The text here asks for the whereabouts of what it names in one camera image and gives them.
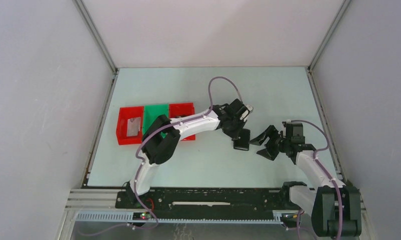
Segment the black leather card holder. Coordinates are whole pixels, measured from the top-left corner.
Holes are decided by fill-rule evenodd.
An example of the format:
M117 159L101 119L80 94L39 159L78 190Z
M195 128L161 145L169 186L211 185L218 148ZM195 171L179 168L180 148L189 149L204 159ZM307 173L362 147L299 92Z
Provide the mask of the black leather card holder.
M240 151L248 151L250 149L249 141L251 139L251 131L243 128L237 139L233 140L233 149Z

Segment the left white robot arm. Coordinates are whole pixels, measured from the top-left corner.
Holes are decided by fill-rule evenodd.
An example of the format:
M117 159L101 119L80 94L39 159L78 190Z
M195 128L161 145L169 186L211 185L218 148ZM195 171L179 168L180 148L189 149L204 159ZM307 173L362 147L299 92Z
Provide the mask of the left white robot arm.
M127 202L134 208L146 204L159 165L167 162L183 139L202 132L222 130L232 140L238 140L254 108L235 99L230 104L211 105L206 110L179 118L158 116L142 137L136 151L141 161L134 177L126 184Z

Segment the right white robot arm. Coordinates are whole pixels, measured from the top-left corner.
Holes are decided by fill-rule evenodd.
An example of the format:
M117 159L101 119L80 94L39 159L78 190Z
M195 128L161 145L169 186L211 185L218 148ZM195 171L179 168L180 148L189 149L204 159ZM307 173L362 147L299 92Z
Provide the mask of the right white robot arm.
M285 209L298 206L308 214L312 229L318 237L339 240L342 237L358 237L362 233L361 195L353 185L347 185L324 166L318 153L330 146L316 148L306 142L306 120L287 120L283 129L270 125L259 136L251 139L251 145L265 147L257 154L275 160L285 154L306 175L312 187L302 182L285 182L279 202Z

